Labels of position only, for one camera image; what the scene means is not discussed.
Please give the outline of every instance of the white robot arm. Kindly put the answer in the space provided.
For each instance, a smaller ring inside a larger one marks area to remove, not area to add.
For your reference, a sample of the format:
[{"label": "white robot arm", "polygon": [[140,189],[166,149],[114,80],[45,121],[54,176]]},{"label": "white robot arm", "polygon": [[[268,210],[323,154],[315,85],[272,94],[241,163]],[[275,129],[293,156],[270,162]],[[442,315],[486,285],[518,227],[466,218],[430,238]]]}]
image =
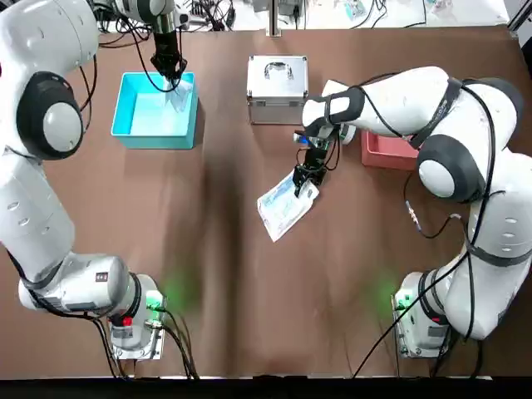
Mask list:
[{"label": "white robot arm", "polygon": [[[462,85],[487,105],[495,128],[493,144],[485,110]],[[506,147],[523,108],[519,92],[506,81],[457,82],[437,67],[405,71],[362,87],[344,86],[330,96],[309,98],[303,108],[305,136],[315,142],[331,140],[341,124],[409,139],[421,147],[417,170],[423,185],[440,198],[470,204],[467,240],[459,255],[442,268],[410,273],[395,295],[400,312],[460,262],[398,323],[405,356],[436,357],[449,324],[468,333],[472,309],[467,252],[474,283],[474,339],[486,338],[499,324],[529,272],[532,159]],[[491,145],[496,157],[490,198],[471,245],[489,177]],[[313,178],[297,175],[296,166],[296,185]]]},{"label": "white robot arm", "polygon": [[85,134],[64,76],[91,60],[98,31],[86,0],[26,0],[0,13],[0,242],[27,308],[107,316],[119,358],[151,358],[164,306],[155,282],[104,254],[74,254],[74,224],[43,160],[74,154]]}]

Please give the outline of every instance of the blue container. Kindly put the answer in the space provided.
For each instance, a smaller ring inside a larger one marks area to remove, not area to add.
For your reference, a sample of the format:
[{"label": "blue container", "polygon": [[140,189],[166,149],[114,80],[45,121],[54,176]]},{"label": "blue container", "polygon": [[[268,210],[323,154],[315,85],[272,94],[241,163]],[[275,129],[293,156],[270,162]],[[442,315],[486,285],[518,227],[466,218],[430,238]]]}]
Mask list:
[{"label": "blue container", "polygon": [[[151,80],[164,87],[164,78],[150,72]],[[144,72],[127,72],[122,76],[116,102],[111,135],[127,148],[189,150],[194,146],[198,92],[194,73],[181,77],[192,91],[177,111],[166,94],[157,91]]]}]

